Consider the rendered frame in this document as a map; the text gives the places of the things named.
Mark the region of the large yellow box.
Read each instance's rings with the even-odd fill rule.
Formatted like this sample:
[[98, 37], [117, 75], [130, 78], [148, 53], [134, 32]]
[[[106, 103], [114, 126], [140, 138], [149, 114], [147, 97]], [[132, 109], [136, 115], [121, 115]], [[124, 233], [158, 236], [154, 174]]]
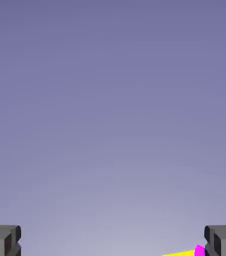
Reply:
[[194, 256], [195, 250], [181, 251], [175, 253], [164, 254], [162, 256]]

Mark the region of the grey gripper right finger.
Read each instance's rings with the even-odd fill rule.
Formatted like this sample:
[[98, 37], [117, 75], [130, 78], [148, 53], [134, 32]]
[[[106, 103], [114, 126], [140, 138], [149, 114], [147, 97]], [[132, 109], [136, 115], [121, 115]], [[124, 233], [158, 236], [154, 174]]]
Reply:
[[205, 256], [226, 256], [226, 225], [206, 225]]

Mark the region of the small magenta cube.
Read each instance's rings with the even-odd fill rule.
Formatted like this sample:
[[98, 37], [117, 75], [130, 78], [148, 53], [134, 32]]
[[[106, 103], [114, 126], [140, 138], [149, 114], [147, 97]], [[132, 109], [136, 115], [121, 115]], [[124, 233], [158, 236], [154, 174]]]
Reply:
[[205, 256], [205, 248], [201, 245], [197, 245], [194, 250], [194, 256]]

